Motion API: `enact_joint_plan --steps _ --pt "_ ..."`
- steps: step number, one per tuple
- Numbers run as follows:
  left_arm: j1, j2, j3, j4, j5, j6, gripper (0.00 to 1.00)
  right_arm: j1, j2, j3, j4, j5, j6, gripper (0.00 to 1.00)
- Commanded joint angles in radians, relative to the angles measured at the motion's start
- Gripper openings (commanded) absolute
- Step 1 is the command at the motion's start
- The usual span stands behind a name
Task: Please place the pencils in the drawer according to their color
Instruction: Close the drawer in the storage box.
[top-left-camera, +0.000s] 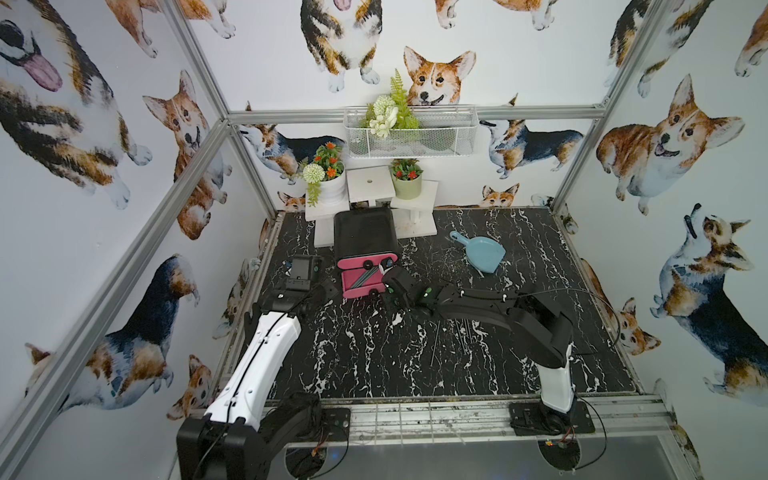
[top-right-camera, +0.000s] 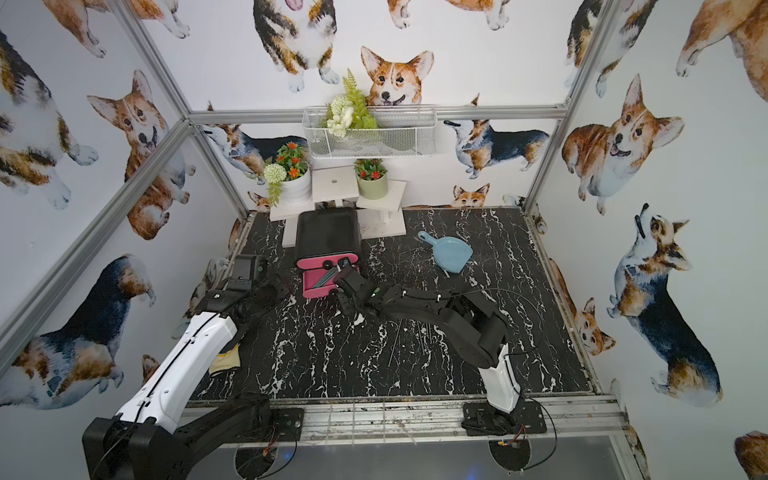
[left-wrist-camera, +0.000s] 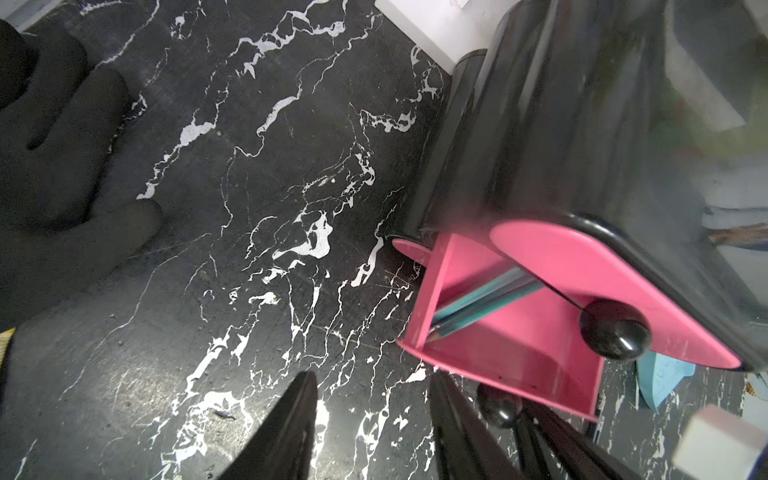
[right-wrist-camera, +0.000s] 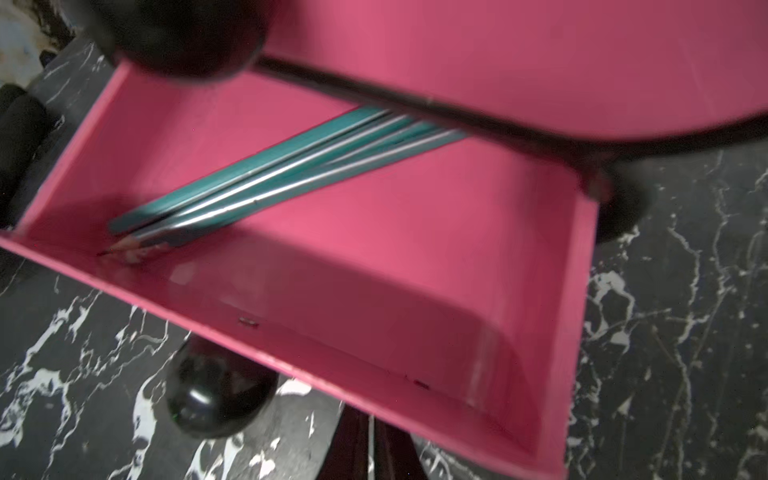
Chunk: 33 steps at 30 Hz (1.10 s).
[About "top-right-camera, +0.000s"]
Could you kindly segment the dark pencil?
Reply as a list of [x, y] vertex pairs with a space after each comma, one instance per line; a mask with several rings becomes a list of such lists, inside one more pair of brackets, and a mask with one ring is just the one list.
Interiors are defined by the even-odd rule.
[[332, 282], [337, 273], [338, 268], [329, 269], [313, 286], [314, 289], [323, 288], [329, 282]]

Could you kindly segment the black drawer cabinet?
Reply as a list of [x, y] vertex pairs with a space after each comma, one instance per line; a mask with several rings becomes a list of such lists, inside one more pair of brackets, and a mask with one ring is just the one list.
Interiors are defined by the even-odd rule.
[[295, 265], [319, 269], [326, 261], [348, 258], [356, 264], [362, 256], [361, 231], [354, 208], [304, 212], [297, 221]]

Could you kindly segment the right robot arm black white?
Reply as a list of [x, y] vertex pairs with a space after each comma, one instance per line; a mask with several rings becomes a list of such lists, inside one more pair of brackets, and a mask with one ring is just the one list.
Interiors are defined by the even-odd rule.
[[334, 283], [347, 310], [366, 318], [437, 327], [458, 355], [479, 370], [488, 404], [505, 414], [517, 407], [521, 393], [510, 363], [509, 322], [484, 293], [379, 285], [351, 266], [341, 269]]

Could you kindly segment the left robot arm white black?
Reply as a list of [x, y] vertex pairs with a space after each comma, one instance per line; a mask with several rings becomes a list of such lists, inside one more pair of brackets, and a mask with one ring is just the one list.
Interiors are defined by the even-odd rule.
[[220, 446], [254, 434], [273, 443], [280, 429], [267, 397], [241, 393], [183, 424], [196, 386], [257, 316], [288, 293], [262, 255], [239, 255], [221, 290], [209, 291], [202, 310], [140, 390], [110, 418], [97, 418], [82, 437], [92, 479], [185, 479]]

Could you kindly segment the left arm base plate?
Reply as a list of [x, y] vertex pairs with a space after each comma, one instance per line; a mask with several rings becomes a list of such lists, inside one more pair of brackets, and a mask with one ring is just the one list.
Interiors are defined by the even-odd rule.
[[259, 413], [253, 426], [234, 437], [236, 443], [294, 441], [300, 437], [305, 417], [302, 408], [279, 408], [269, 414]]

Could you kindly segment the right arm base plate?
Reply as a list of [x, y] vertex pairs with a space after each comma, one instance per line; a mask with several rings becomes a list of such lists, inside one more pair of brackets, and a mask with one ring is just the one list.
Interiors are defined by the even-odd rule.
[[533, 400], [521, 400], [511, 413], [504, 413], [483, 403], [464, 403], [461, 427], [473, 436], [514, 436], [543, 434], [548, 431], [546, 415]]

